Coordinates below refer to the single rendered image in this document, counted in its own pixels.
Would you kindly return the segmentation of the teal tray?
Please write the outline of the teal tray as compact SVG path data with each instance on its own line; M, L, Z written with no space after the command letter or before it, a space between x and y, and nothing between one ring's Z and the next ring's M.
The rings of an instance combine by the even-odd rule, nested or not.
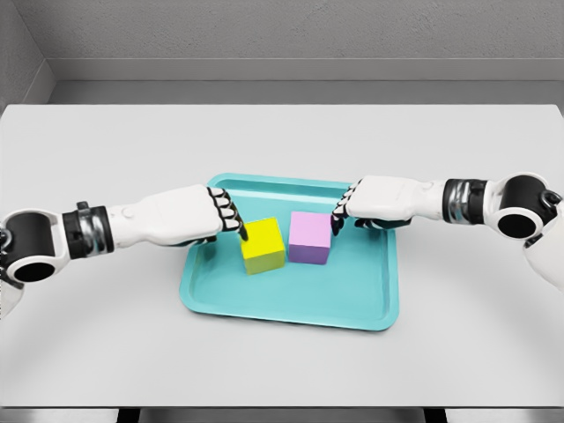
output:
M274 217L284 238L292 212L330 213L346 182L224 173L209 186L225 189L244 221ZM361 229L348 219L325 264L286 263L245 272L237 235L196 245L187 254L180 299L190 310L354 330L386 330L399 315L394 231Z

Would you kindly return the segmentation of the pink cube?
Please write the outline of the pink cube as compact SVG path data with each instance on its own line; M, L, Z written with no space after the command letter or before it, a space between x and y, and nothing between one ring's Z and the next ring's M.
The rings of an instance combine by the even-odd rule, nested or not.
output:
M330 214L291 213L288 259L292 263L326 264L331 247Z

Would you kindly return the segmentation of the yellow cube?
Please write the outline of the yellow cube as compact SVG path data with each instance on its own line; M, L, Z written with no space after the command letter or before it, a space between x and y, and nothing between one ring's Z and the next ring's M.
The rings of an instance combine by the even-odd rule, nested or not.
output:
M245 224L248 239L241 241L241 254L248 275L282 268L286 247L274 217Z

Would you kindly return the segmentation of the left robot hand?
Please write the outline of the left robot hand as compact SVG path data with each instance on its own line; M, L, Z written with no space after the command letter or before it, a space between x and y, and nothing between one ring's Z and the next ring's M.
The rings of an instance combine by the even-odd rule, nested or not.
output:
M243 219L226 190L202 184L152 197L158 216L152 241L162 246L213 242L219 233L236 232L249 239Z

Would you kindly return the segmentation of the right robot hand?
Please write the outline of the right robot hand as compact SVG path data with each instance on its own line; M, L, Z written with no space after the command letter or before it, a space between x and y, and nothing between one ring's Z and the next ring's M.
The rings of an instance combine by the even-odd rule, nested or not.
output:
M419 182L399 177L367 175L350 185L331 213L335 236L345 220L354 218L356 227L396 229L409 226L415 215L413 195Z

